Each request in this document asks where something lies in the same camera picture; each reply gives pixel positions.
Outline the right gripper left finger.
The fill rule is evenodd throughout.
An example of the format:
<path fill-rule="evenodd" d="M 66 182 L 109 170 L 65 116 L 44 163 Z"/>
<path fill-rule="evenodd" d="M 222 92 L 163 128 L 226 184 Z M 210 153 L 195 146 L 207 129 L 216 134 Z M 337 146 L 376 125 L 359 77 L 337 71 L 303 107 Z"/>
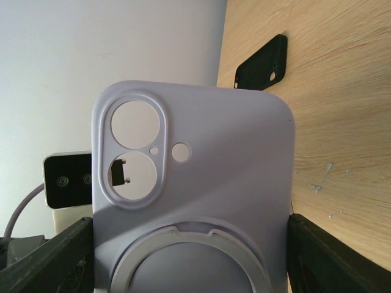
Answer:
<path fill-rule="evenodd" d="M 83 217 L 1 271 L 1 292 L 56 292 L 78 271 L 72 292 L 93 292 L 93 220 Z"/>

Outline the lilac magsafe phone case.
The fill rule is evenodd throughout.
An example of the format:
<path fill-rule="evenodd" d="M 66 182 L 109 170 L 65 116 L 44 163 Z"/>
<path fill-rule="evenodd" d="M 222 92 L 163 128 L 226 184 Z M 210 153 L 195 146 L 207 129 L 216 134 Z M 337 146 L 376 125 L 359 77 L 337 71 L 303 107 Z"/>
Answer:
<path fill-rule="evenodd" d="M 294 140 L 268 92 L 109 86 L 92 112 L 95 292 L 286 292 Z"/>

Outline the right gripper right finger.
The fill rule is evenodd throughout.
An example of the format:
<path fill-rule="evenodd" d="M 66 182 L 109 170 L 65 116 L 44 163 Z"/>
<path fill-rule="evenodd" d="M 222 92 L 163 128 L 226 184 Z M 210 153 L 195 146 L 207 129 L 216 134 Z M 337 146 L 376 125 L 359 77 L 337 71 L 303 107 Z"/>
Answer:
<path fill-rule="evenodd" d="M 292 292 L 390 292 L 390 271 L 300 214 L 288 219 Z"/>

